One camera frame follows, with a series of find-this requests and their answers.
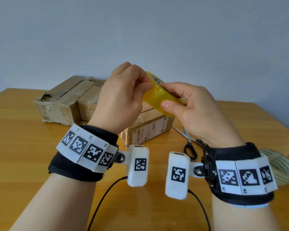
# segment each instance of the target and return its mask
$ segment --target left hand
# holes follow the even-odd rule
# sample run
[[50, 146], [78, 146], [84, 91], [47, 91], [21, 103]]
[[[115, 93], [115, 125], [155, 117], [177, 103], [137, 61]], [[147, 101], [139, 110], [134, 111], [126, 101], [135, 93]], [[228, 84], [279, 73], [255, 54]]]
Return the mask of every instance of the left hand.
[[88, 125], [118, 135], [139, 116], [143, 95], [152, 86], [148, 74], [142, 68], [129, 62], [121, 64], [103, 85]]

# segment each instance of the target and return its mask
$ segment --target screw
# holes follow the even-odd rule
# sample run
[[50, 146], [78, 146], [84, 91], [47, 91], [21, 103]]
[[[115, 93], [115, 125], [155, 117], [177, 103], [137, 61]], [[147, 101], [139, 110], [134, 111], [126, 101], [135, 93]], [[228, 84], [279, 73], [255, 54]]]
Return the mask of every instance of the screw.
[[124, 161], [124, 157], [122, 155], [118, 156], [118, 161], [122, 163]]
[[196, 174], [198, 174], [199, 176], [202, 175], [202, 171], [200, 169], [197, 169]]

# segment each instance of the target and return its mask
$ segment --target masking tape roll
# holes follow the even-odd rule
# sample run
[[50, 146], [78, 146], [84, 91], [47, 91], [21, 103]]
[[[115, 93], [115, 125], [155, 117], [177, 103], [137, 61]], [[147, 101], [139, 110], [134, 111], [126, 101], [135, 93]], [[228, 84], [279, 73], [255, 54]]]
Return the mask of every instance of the masking tape roll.
[[174, 97], [160, 86], [161, 83], [164, 83], [162, 80], [160, 80], [158, 77], [156, 77], [154, 74], [150, 72], [147, 72], [147, 74], [149, 75], [150, 80], [153, 83], [153, 88], [151, 88], [144, 94], [143, 100], [146, 101], [153, 108], [155, 108], [157, 111], [161, 112], [162, 114], [168, 117], [174, 117], [174, 115], [164, 111], [161, 108], [161, 103], [164, 100], [172, 100], [182, 105], [184, 105], [184, 103], [181, 102], [179, 98]]
[[259, 152], [268, 157], [277, 185], [289, 184], [289, 159], [276, 151], [265, 148], [259, 149]]

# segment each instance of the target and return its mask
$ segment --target cardboard box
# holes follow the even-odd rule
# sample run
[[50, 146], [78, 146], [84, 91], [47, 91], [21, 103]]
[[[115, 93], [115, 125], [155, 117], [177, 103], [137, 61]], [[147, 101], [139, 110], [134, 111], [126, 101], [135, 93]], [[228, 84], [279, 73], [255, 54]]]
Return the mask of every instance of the cardboard box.
[[106, 80], [99, 80], [77, 101], [82, 120], [89, 121], [99, 100], [101, 88]]
[[134, 124], [120, 134], [126, 148], [132, 144], [141, 144], [161, 133], [169, 131], [173, 124], [174, 117], [163, 115], [145, 102], [142, 105], [142, 112]]
[[36, 98], [44, 122], [71, 126], [81, 121], [77, 100], [98, 80], [74, 75]]

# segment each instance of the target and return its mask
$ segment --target right hand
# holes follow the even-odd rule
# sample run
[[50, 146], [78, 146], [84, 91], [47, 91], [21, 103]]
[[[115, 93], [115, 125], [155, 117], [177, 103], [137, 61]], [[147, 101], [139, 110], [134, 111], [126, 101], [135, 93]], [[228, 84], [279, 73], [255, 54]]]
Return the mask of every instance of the right hand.
[[187, 106], [167, 100], [161, 103], [161, 107], [177, 116], [189, 133], [214, 148], [245, 145], [238, 130], [217, 107], [205, 87], [182, 82], [163, 83], [161, 86], [177, 97], [188, 99]]

